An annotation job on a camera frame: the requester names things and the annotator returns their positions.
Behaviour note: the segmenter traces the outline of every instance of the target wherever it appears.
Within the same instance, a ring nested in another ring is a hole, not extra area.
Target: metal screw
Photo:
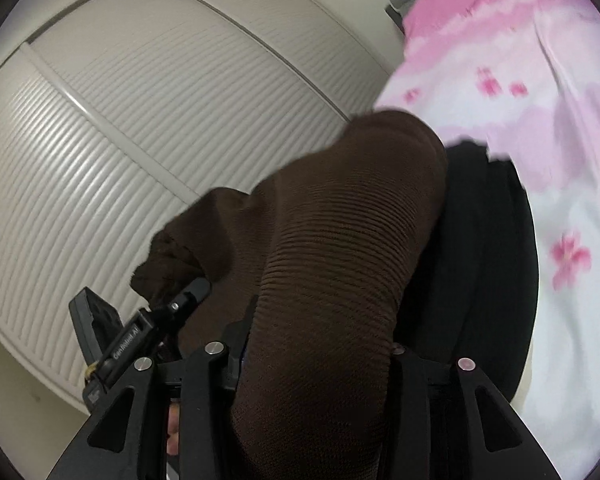
[[[219,341],[212,341],[205,346],[205,352],[209,355],[219,354],[224,351],[224,345]]]
[[[462,357],[461,359],[458,359],[458,366],[465,372],[471,372],[472,370],[475,370],[474,360],[469,359],[468,357]]]
[[[136,359],[136,362],[134,363],[134,368],[136,370],[138,370],[139,372],[142,372],[144,370],[148,370],[149,368],[151,368],[152,364],[154,364],[154,362],[151,361],[151,358],[141,357],[139,359]]]
[[[400,343],[394,343],[391,353],[393,355],[402,355],[404,354],[404,346],[402,346]]]

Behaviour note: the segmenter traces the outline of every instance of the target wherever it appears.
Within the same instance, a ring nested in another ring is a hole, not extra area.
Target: floor
[[[0,343],[0,446],[26,480],[46,478],[85,420]]]
[[[315,0],[394,69],[402,39],[384,13],[388,0]],[[43,480],[85,420],[30,375],[0,344],[0,445],[26,480]]]

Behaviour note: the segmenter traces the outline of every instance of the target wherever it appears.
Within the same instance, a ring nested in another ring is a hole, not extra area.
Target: finger
[[[176,456],[180,447],[180,435],[172,434],[167,440],[167,455]]]
[[[172,404],[169,407],[169,420],[167,422],[167,433],[172,435],[178,433],[180,427],[180,405]]]

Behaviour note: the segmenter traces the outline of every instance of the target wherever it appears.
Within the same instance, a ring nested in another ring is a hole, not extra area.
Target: bedding
[[[513,406],[564,480],[600,458],[600,14],[590,0],[417,0],[376,109],[487,144],[526,187],[538,310]]]

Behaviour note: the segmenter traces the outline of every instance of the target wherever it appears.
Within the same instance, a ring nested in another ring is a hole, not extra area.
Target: pink flower pattern
[[[509,85],[509,92],[513,97],[526,97],[529,95],[529,90],[523,82],[517,81]]]
[[[563,234],[559,242],[551,248],[551,256],[558,265],[554,274],[554,290],[565,285],[572,286],[578,272],[591,270],[591,251],[580,246],[580,234]]]
[[[478,82],[476,86],[478,90],[488,97],[496,97],[502,93],[502,87],[496,78],[494,78],[491,69],[479,68],[477,70]]]
[[[407,104],[413,103],[422,92],[419,88],[411,88],[404,93],[404,100],[407,101]]]

